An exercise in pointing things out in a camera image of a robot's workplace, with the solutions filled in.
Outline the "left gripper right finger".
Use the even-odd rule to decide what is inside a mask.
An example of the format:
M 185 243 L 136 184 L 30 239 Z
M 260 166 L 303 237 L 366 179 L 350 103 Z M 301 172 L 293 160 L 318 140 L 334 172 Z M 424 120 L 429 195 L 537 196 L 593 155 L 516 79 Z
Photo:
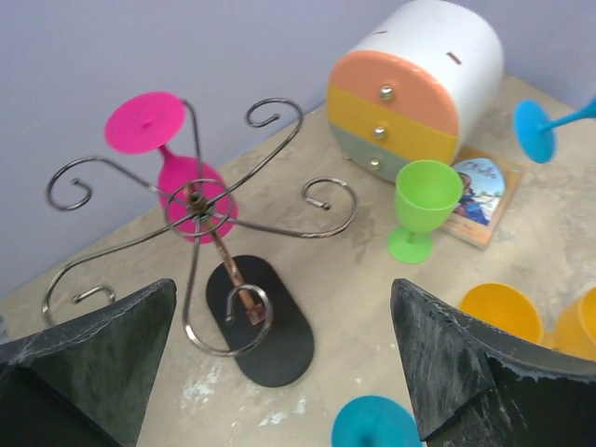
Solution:
M 429 446 L 592 446 L 595 363 L 526 342 L 398 278 L 391 317 Z

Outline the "metal wine glass rack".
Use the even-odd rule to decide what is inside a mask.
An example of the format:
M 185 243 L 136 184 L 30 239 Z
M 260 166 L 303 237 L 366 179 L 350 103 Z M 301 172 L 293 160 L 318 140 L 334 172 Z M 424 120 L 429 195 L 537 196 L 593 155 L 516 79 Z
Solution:
M 266 105 L 280 104 L 297 115 L 291 133 L 239 180 L 226 185 L 220 174 L 205 163 L 201 154 L 196 109 L 188 101 L 165 92 L 153 91 L 138 95 L 118 106 L 104 127 L 104 138 L 116 151 L 144 154 L 159 151 L 163 165 L 157 184 L 152 184 L 105 156 L 84 156 L 58 169 L 46 186 L 46 200 L 51 208 L 74 211 L 85 206 L 93 195 L 92 187 L 74 178 L 71 185 L 83 196 L 74 204 L 61 204 L 54 197 L 54 187 L 67 171 L 88 163 L 99 163 L 120 173 L 130 181 L 156 195 L 161 201 L 164 226 L 143 237 L 132 239 L 109 249 L 97 251 L 69 262 L 59 270 L 44 293 L 41 314 L 48 327 L 55 320 L 50 301 L 59 281 L 75 267 L 148 242 L 166 233 L 174 233 L 192 242 L 192 259 L 186 292 L 183 298 L 182 325 L 189 342 L 205 354 L 217 358 L 233 358 L 240 371 L 254 384 L 268 388 L 289 386 L 309 369 L 315 354 L 313 330 L 299 305 L 292 298 L 282 279 L 266 260 L 252 255 L 233 256 L 223 238 L 236 225 L 258 232 L 300 239 L 323 239 L 345 231 L 358 213 L 358 197 L 344 180 L 322 176 L 309 180 L 301 190 L 306 204 L 330 210 L 329 202 L 310 194 L 313 186 L 329 183 L 341 188 L 350 199 L 350 211 L 343 223 L 328 230 L 306 232 L 267 226 L 239 220 L 233 194 L 271 162 L 299 133 L 304 113 L 294 101 L 267 98 L 256 102 L 245 114 L 246 123 L 254 129 L 270 125 L 280 118 L 272 114 L 255 120 L 253 113 Z M 170 151 L 169 142 L 181 130 L 187 115 L 192 123 L 195 156 L 179 156 Z M 205 242 L 215 246 L 221 264 L 210 274 L 206 300 L 228 348 L 209 345 L 199 337 L 191 317 L 191 303 L 199 264 L 200 247 Z

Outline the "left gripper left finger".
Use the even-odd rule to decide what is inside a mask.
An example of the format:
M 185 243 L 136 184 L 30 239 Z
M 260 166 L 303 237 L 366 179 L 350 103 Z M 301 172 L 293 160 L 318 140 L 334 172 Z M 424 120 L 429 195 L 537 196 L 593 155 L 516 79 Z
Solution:
M 176 308 L 162 278 L 1 346 L 4 446 L 137 444 Z

